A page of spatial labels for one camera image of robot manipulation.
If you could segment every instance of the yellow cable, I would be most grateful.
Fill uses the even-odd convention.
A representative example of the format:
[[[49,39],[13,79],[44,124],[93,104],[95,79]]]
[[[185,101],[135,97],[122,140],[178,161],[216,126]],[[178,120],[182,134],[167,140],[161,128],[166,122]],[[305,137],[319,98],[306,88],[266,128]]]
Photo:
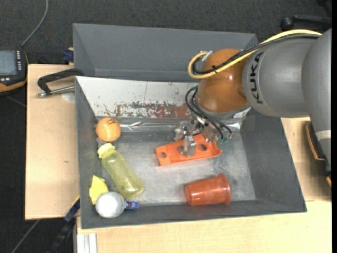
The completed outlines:
[[[283,37],[283,36],[287,36],[287,35],[294,35],[294,34],[310,34],[310,35],[321,35],[321,33],[318,33],[318,32],[315,32],[315,31],[311,31],[311,30],[305,30],[305,29],[297,29],[297,30],[290,30],[290,31],[285,31],[285,32],[282,32],[280,34],[277,34],[277,35],[274,35],[270,38],[268,38],[267,40],[263,41],[262,43],[260,44],[263,44],[263,43],[266,43],[266,42],[269,42],[269,41],[272,41],[272,40],[276,40],[280,37]],[[251,55],[253,52],[255,52],[256,50],[254,51],[251,51],[249,53],[246,53],[242,56],[240,56],[239,58],[233,60],[232,62],[230,62],[229,64],[217,69],[216,71],[218,73],[220,73],[221,71],[224,71],[226,69],[228,69],[230,66],[236,64],[237,62],[245,59],[247,56]],[[189,75],[194,78],[194,79],[204,79],[204,78],[207,78],[207,77],[210,77],[210,76],[213,76],[214,74],[217,74],[215,71],[212,71],[212,72],[209,72],[207,74],[203,74],[203,75],[195,75],[193,74],[192,72],[192,65],[194,64],[194,62],[199,59],[201,56],[205,55],[207,52],[200,52],[198,53],[196,56],[194,56],[190,63],[189,63],[189,66],[187,68],[188,72],[189,72]]]

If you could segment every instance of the rust stain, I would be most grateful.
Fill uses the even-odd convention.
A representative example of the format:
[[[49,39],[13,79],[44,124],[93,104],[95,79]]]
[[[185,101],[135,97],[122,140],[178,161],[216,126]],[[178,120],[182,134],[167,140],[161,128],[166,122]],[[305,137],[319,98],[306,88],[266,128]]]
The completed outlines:
[[[115,105],[117,117],[148,117],[148,118],[191,118],[186,104],[176,105],[167,102],[127,102]]]

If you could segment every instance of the wooden table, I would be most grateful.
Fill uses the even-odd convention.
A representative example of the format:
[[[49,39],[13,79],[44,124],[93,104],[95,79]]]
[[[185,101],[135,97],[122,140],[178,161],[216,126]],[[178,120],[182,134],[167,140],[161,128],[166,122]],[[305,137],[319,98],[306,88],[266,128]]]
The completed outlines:
[[[25,218],[63,217],[79,194],[71,94],[37,98],[40,76],[70,68],[29,65]],[[73,84],[73,80],[50,85]],[[331,188],[316,172],[304,119],[282,119],[308,211],[100,229],[98,252],[332,252]]]

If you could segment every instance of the electronic device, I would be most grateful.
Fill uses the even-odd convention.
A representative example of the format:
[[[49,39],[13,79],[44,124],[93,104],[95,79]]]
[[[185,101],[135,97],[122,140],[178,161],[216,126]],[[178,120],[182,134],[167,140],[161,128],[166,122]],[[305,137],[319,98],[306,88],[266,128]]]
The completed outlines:
[[[0,96],[26,83],[27,61],[23,50],[0,48]]]

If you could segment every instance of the black cable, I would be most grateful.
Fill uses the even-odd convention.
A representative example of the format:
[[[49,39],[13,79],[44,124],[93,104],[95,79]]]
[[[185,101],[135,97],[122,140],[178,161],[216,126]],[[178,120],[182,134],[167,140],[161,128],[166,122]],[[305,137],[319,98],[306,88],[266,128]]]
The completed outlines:
[[[203,110],[201,110],[201,109],[196,105],[196,103],[195,103],[195,95],[196,95],[196,93],[197,93],[197,88],[196,88],[196,90],[195,90],[195,92],[194,92],[194,94],[193,94],[193,96],[192,96],[192,104],[193,104],[193,106],[194,106],[198,111],[200,111],[201,113],[203,113],[203,114],[206,116],[207,119],[212,120],[212,121],[215,122],[215,123],[218,123],[221,127],[225,128],[225,129],[229,132],[229,134],[232,134],[232,130],[231,130],[227,125],[225,125],[225,124],[224,124],[223,122],[221,122],[220,120],[218,120],[218,119],[216,119],[216,118],[210,116],[209,114],[205,113]]]
[[[22,242],[26,239],[28,234],[31,233],[31,231],[35,228],[35,226],[40,222],[40,219],[36,220],[34,224],[30,227],[30,229],[25,233],[25,235],[22,237],[22,239],[16,244],[15,248],[12,250],[11,253],[15,253],[16,250],[19,248],[19,246],[22,244]]]
[[[45,7],[45,11],[44,11],[44,14],[43,14],[40,22],[35,27],[35,29],[30,33],[30,35],[21,43],[21,47],[26,45],[27,41],[31,39],[31,37],[36,33],[36,31],[40,28],[40,26],[42,25],[42,23],[46,19],[46,16],[47,16],[47,13],[48,13],[48,0],[45,0],[45,1],[46,1],[46,7]]]
[[[268,42],[265,42],[265,43],[261,43],[261,44],[258,44],[258,45],[252,45],[252,46],[249,46],[249,47],[246,47],[245,49],[239,51],[238,53],[234,54],[232,57],[230,57],[229,59],[227,59],[225,62],[223,62],[222,64],[220,65],[217,65],[217,66],[212,66],[211,69],[209,70],[206,70],[206,71],[198,71],[196,70],[195,68],[195,65],[196,63],[202,58],[202,57],[199,57],[197,60],[194,61],[194,63],[192,64],[192,72],[193,74],[195,75],[203,75],[203,74],[208,74],[208,73],[211,73],[211,72],[216,72],[216,70],[220,69],[221,67],[223,66],[226,66],[228,65],[229,63],[233,62],[234,60],[240,58],[241,56],[249,53],[249,52],[252,52],[252,51],[255,51],[255,50],[258,50],[262,47],[265,47],[267,45],[270,45],[272,43],[276,43],[276,42],[279,42],[279,41],[283,41],[283,40],[289,40],[289,39],[295,39],[295,38],[318,38],[320,37],[320,35],[311,35],[311,34],[295,34],[295,35],[287,35],[287,36],[283,36],[283,37],[280,37],[280,38],[277,38],[275,40],[272,40],[272,41],[268,41]]]
[[[189,104],[189,94],[193,91],[193,95],[192,95],[192,98],[191,98],[191,102],[192,102],[192,105],[193,107]],[[191,110],[191,112],[193,112],[194,114],[200,116],[201,118],[203,119],[206,119],[210,122],[211,125],[213,125],[216,130],[219,132],[219,134],[221,135],[221,139],[223,140],[224,139],[224,136],[223,136],[223,133],[222,133],[222,130],[217,126],[217,124],[219,124],[221,127],[223,128],[226,128],[228,130],[228,132],[230,134],[232,134],[232,131],[231,129],[225,125],[224,123],[222,123],[221,121],[217,120],[216,118],[208,115],[207,113],[205,113],[204,111],[202,111],[196,104],[195,104],[195,96],[196,96],[196,93],[197,93],[197,86],[195,87],[192,87],[187,93],[186,93],[186,96],[185,96],[185,101],[186,101],[186,105],[187,107]]]

